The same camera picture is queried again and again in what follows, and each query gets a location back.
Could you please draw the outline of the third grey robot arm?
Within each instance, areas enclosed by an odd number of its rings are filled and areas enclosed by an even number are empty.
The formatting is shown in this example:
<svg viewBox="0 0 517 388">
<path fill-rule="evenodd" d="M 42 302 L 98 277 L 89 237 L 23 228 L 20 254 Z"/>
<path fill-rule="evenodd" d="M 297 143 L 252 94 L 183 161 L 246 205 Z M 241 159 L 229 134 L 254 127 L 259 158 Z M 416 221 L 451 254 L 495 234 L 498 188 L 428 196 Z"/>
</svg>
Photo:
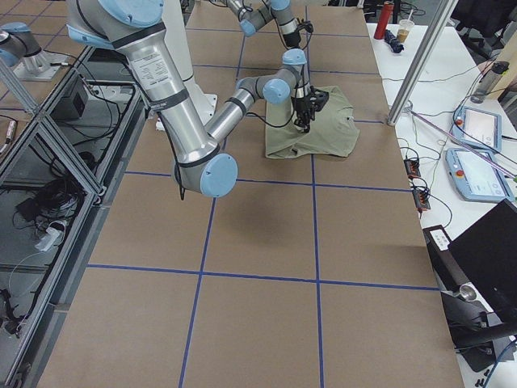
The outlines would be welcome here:
<svg viewBox="0 0 517 388">
<path fill-rule="evenodd" d="M 1 26 L 1 59 L 15 75 L 24 81 L 50 81 L 59 67 L 51 65 L 51 56 L 45 52 L 32 30 L 23 22 Z"/>
</svg>

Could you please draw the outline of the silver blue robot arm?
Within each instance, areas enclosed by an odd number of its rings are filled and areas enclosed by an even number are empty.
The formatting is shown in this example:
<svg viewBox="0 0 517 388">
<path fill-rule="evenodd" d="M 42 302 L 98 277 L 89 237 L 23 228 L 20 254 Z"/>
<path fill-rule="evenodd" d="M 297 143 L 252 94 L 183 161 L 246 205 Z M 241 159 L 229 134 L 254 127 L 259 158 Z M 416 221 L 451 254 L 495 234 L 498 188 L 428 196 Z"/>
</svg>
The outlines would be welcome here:
<svg viewBox="0 0 517 388">
<path fill-rule="evenodd" d="M 242 79 L 235 93 L 208 122 L 191 97 L 187 75 L 177 65 L 189 60 L 185 24 L 177 1 L 68 1 L 69 37 L 79 43 L 122 54 L 169 138 L 173 176 L 181 192 L 208 197 L 228 194 L 237 180 L 235 159 L 221 152 L 222 141 L 254 103 L 292 103 L 294 123 L 310 129 L 316 106 L 309 87 L 307 60 L 300 48 L 301 26 L 288 1 L 266 1 L 257 10 L 226 1 L 246 36 L 274 20 L 287 51 L 273 75 Z"/>
<path fill-rule="evenodd" d="M 258 8 L 247 6 L 243 1 L 221 1 L 237 17 L 240 28 L 246 37 L 250 37 L 260 29 L 275 21 L 284 46 L 287 49 L 298 49 L 301 43 L 298 18 L 292 12 L 290 1 L 264 1 Z"/>
</svg>

